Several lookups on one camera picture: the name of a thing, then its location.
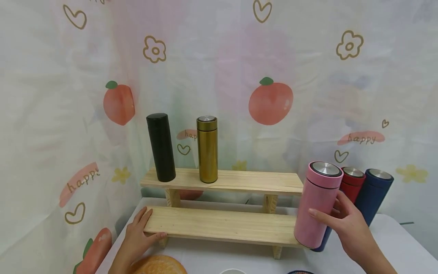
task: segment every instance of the navy blue thermos bottle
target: navy blue thermos bottle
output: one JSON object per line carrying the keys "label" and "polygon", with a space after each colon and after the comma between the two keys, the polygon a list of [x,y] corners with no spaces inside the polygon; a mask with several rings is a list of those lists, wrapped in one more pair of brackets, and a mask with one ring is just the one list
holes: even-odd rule
{"label": "navy blue thermos bottle", "polygon": [[365,175],[365,182],[357,195],[354,205],[364,216],[367,225],[370,226],[394,181],[394,177],[389,173],[374,168],[367,169]]}
{"label": "navy blue thermos bottle", "polygon": [[169,117],[166,113],[154,113],[146,117],[146,121],[158,180],[162,182],[171,181],[175,179],[176,172]]}

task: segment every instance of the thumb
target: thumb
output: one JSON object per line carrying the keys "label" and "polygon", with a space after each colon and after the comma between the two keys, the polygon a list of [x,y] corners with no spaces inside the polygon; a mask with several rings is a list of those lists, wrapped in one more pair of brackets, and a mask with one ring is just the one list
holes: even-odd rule
{"label": "thumb", "polygon": [[339,219],[313,208],[309,209],[309,214],[317,221],[337,230]]}
{"label": "thumb", "polygon": [[165,237],[167,237],[167,233],[165,232],[155,233],[152,236],[149,236],[146,241],[148,245],[151,246],[159,240],[164,239]]}

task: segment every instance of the gold thermos bottle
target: gold thermos bottle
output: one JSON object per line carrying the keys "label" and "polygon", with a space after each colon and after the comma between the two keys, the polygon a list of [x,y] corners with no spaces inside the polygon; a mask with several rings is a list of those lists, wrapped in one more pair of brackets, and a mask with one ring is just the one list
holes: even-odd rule
{"label": "gold thermos bottle", "polygon": [[196,119],[198,130],[199,179],[214,183],[218,179],[218,119],[201,116]]}

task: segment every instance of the white bowl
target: white bowl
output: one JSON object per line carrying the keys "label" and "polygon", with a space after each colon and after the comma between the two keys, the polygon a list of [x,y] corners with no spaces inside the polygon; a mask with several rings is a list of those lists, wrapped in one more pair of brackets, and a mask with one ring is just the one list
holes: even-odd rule
{"label": "white bowl", "polygon": [[221,274],[246,274],[243,271],[240,271],[238,269],[227,269],[224,272],[222,272]]}

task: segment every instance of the pink thermos bottle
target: pink thermos bottle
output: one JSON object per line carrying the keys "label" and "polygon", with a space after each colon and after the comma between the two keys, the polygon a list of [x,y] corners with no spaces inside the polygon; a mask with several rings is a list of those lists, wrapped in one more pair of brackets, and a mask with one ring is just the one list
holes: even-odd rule
{"label": "pink thermos bottle", "polygon": [[297,241],[310,249],[321,245],[327,226],[309,215],[309,208],[330,214],[341,185],[344,172],[326,162],[311,162],[304,182],[303,195],[298,207],[294,235]]}

